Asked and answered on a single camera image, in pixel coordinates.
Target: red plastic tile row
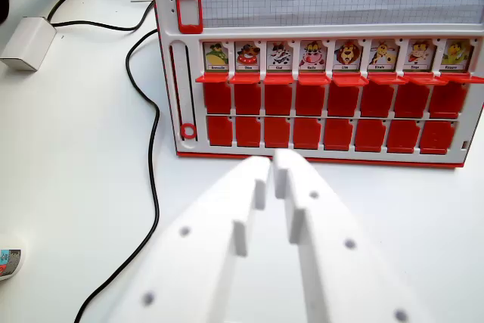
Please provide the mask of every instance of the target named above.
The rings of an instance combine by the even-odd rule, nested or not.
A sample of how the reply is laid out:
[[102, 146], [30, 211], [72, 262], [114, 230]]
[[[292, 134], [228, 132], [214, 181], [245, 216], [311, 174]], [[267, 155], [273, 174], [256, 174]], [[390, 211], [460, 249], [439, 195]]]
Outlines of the red plastic tile row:
[[[327, 100], [328, 116], [353, 117], [361, 87], [361, 117], [388, 117], [392, 99], [395, 117], [420, 119], [424, 115], [433, 86], [429, 112], [431, 118], [457, 119], [464, 106], [469, 80], [480, 79], [469, 75], [444, 75], [434, 77], [432, 73], [414, 73], [397, 77], [396, 73], [369, 73], [369, 80], [357, 77], [334, 75]], [[203, 82], [203, 93], [207, 113], [229, 114], [231, 90], [227, 84], [227, 73], [206, 73], [198, 80]], [[288, 74], [268, 75], [264, 82], [265, 113], [272, 116], [289, 116], [292, 101], [292, 76]], [[236, 74], [230, 81], [234, 84], [235, 112], [238, 115], [259, 115], [262, 106], [262, 85], [259, 74]], [[296, 85], [296, 115], [320, 116], [324, 106], [324, 86], [330, 80], [324, 73], [301, 74]]]
[[[235, 136], [238, 147], [255, 147], [261, 143], [260, 118], [238, 116], [235, 119]], [[207, 129], [210, 145], [232, 146], [233, 119], [229, 116], [208, 116]], [[420, 122], [393, 120], [389, 125], [386, 149], [388, 153], [413, 153], [417, 147]], [[355, 150], [380, 153], [386, 133], [382, 120], [362, 119], [356, 123]], [[450, 121], [427, 121], [420, 137], [421, 154], [446, 154], [451, 146], [455, 128]], [[323, 143], [327, 151], [348, 151], [353, 134], [349, 119], [326, 119]], [[288, 148], [290, 123], [284, 117], [266, 117], [264, 143], [267, 148]], [[318, 149], [321, 124], [316, 118], [294, 119], [293, 144], [296, 149]]]

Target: red board base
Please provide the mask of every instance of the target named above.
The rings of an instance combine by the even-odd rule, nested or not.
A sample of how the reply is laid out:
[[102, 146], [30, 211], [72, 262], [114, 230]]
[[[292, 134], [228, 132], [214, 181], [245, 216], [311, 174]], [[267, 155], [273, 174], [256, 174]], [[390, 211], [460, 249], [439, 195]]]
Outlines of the red board base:
[[[186, 153], [177, 152], [179, 157], [193, 157], [193, 158], [220, 158], [220, 159], [245, 159], [251, 157], [251, 155], [240, 154], [218, 154], [218, 153]], [[342, 163], [342, 164], [368, 164], [377, 166], [414, 166], [419, 168], [444, 168], [453, 169], [461, 168], [464, 163], [420, 163], [420, 162], [392, 162], [382, 160], [355, 160], [355, 159], [331, 159], [331, 158], [306, 158], [309, 162], [320, 163]]]

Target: white power adapter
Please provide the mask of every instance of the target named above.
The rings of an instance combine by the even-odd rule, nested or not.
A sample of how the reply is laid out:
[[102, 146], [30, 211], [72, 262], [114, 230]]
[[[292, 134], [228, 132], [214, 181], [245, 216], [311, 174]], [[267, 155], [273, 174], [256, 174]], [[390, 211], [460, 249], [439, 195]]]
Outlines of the white power adapter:
[[19, 71], [37, 71], [57, 31], [42, 17], [25, 17], [0, 56], [0, 61]]

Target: colorful game piece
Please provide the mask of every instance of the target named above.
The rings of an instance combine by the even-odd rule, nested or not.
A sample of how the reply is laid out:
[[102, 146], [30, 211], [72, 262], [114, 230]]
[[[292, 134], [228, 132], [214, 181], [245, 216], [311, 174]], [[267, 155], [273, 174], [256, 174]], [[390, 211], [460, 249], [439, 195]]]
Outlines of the colorful game piece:
[[228, 50], [222, 46], [222, 42], [204, 42], [203, 53], [205, 70], [222, 72], [228, 70]]
[[336, 41], [333, 71], [359, 71], [361, 51], [361, 46], [356, 39]]
[[442, 72], [467, 72], [472, 50], [469, 39], [447, 39], [440, 70]]
[[432, 70], [433, 56], [436, 46], [432, 39], [410, 39], [408, 41], [405, 57], [404, 71], [430, 71]]
[[260, 70], [260, 48], [253, 41], [235, 42], [235, 70]]
[[368, 71], [394, 71], [399, 47], [394, 39], [374, 39], [371, 42]]
[[291, 71], [293, 48], [287, 42], [267, 42], [267, 71]]
[[327, 49], [321, 41], [301, 41], [299, 69], [302, 72], [325, 70], [326, 55]]

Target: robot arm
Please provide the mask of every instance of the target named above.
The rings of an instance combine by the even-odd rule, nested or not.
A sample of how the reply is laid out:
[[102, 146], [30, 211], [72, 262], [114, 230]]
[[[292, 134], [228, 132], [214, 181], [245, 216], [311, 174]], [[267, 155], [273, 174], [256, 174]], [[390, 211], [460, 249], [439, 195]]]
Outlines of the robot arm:
[[[269, 167], [266, 158], [246, 159], [169, 226], [109, 322], [222, 323]], [[278, 150], [273, 170], [289, 242], [298, 245], [308, 323], [432, 321], [304, 158]]]

